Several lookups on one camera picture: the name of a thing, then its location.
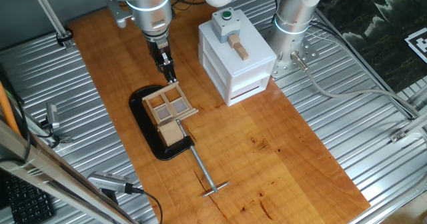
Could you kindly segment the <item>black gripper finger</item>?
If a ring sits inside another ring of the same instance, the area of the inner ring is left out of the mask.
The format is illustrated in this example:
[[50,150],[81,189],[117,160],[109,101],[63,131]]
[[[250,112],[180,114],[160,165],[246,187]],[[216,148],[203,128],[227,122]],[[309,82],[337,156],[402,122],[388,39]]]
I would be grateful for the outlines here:
[[165,66],[166,74],[167,74],[167,82],[168,83],[175,83],[177,81],[175,69],[173,64],[168,64]]
[[165,76],[169,76],[170,60],[168,59],[167,54],[164,52],[161,53],[161,58],[163,59],[161,70]]

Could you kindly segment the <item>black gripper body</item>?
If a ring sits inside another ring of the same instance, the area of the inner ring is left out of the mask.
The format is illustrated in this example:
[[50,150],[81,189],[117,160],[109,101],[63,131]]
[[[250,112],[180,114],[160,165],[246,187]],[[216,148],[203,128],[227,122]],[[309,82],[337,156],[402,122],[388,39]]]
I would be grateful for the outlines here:
[[154,60],[155,65],[159,72],[163,72],[161,70],[161,64],[163,63],[163,59],[161,58],[162,52],[167,54],[167,57],[170,60],[170,64],[173,64],[173,58],[171,57],[171,50],[169,46],[168,37],[160,37],[159,39],[148,39],[147,44],[149,47],[149,54],[151,58]]

